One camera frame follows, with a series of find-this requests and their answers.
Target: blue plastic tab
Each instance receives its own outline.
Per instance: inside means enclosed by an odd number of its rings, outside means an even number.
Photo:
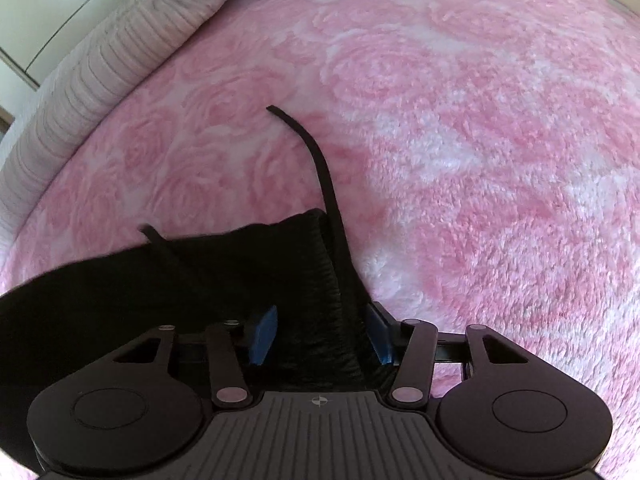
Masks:
[[[373,349],[380,360],[380,364],[388,365],[394,362],[394,346],[391,343],[389,327],[372,305],[365,313],[365,327]]]
[[[255,327],[254,341],[249,348],[249,362],[260,366],[278,332],[278,309],[274,305],[262,316]]]

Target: round black pad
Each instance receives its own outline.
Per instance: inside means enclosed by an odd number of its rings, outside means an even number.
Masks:
[[[545,478],[593,465],[612,431],[606,405],[557,370],[530,375],[526,368],[500,365],[495,376],[473,376],[447,392],[437,413],[443,436],[503,475]]]
[[[525,433],[544,433],[566,419],[561,400],[535,390],[516,390],[494,400],[494,415],[508,428]]]
[[[76,420],[94,430],[115,430],[133,424],[145,413],[145,398],[124,388],[89,392],[74,406]]]
[[[49,465],[82,476],[130,474],[193,439],[203,421],[193,390],[168,376],[147,384],[126,379],[96,388],[70,376],[36,397],[27,425]]]

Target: black strap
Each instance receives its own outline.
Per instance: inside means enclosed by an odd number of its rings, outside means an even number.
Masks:
[[[351,252],[349,243],[344,231],[344,223],[342,215],[338,207],[338,201],[335,197],[334,183],[331,179],[329,166],[322,154],[322,150],[311,134],[294,118],[287,115],[283,110],[276,106],[269,106],[267,110],[273,115],[284,121],[298,136],[303,140],[314,164],[316,165],[316,173],[322,190],[322,198],[324,199],[324,208],[329,219],[331,232],[334,238],[334,264],[335,274],[338,279],[338,287],[340,288],[340,297],[342,303],[342,316],[344,321],[344,336],[347,345],[356,353],[358,360],[361,360],[361,352],[358,352],[358,344],[356,334],[358,326],[362,324],[358,316],[358,305],[356,304],[356,295],[354,290],[355,280],[353,279],[355,270],[351,261]]]
[[[182,282],[187,290],[191,291],[197,308],[203,312],[210,312],[212,322],[228,319],[223,309],[213,308],[214,305],[219,302],[214,301],[212,288],[204,286],[204,284],[200,282],[191,269],[172,251],[167,241],[162,238],[158,231],[151,227],[151,225],[145,225],[140,228],[140,232],[149,240],[150,246],[159,260]],[[216,292],[225,297],[228,296],[228,294],[225,294],[224,286],[217,287]]]
[[[279,119],[283,120],[287,126],[296,132],[306,144],[309,153],[311,153],[311,157],[316,165],[316,173],[318,174],[320,189],[322,190],[324,208],[326,209],[326,214],[331,225],[331,231],[334,236],[335,273],[338,277],[340,291],[343,293],[347,292],[351,290],[353,286],[351,252],[349,250],[349,243],[347,242],[347,235],[344,231],[344,223],[342,222],[342,215],[340,214],[338,201],[335,197],[334,183],[331,179],[331,173],[329,171],[329,166],[326,163],[326,159],[324,158],[322,150],[320,149],[320,146],[318,146],[316,140],[299,122],[276,106],[271,105],[267,107],[267,110]]]

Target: bedsheet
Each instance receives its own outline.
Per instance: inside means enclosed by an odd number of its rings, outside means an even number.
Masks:
[[[605,0],[229,0],[98,126],[12,247],[55,266],[321,206],[396,317],[484,323],[595,390],[640,470],[640,24]],[[436,370],[435,392],[457,379]]]

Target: pink rose pattern rug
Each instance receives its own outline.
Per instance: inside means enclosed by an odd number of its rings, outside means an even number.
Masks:
[[[140,244],[144,222],[175,237],[320,206],[275,104],[324,150],[372,295],[587,384],[615,420],[599,471],[637,478],[639,88],[640,20],[606,0],[230,0],[53,181],[2,287]],[[436,372],[442,394],[457,379]]]

